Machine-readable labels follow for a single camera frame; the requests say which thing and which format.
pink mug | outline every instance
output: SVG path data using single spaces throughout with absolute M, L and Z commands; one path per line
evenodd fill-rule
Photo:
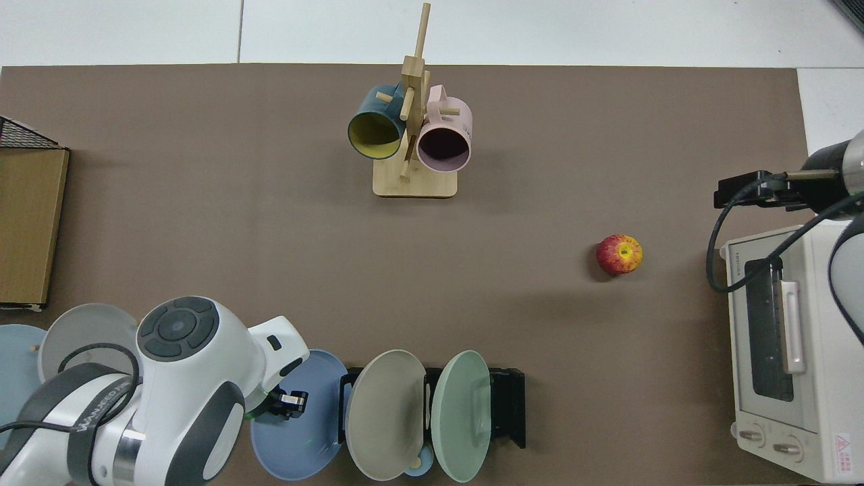
M 427 123 L 417 136 L 417 158 L 435 172 L 455 172 L 471 158 L 471 108 L 432 86 L 426 102 Z

toaster oven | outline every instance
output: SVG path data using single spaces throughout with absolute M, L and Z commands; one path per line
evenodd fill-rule
M 864 348 L 831 296 L 846 223 L 824 221 L 729 294 L 738 446 L 822 483 L 864 482 Z M 729 241 L 740 280 L 799 227 Z

mug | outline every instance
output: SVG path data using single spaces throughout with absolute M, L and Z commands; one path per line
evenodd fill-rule
M 455 172 L 471 158 L 471 108 L 432 86 L 426 103 L 429 121 L 417 136 L 417 158 L 435 172 Z
M 392 157 L 402 144 L 405 122 L 399 119 L 405 95 L 402 83 L 375 86 L 348 123 L 351 146 L 369 158 Z

oven door handle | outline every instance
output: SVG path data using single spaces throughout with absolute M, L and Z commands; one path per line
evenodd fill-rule
M 788 374 L 804 374 L 804 340 L 801 336 L 801 307 L 798 301 L 798 282 L 780 282 L 780 309 L 783 349 L 783 368 Z

cardboard box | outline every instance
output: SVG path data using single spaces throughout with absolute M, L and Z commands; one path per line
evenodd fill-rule
M 0 308 L 41 310 L 69 151 L 0 149 Z

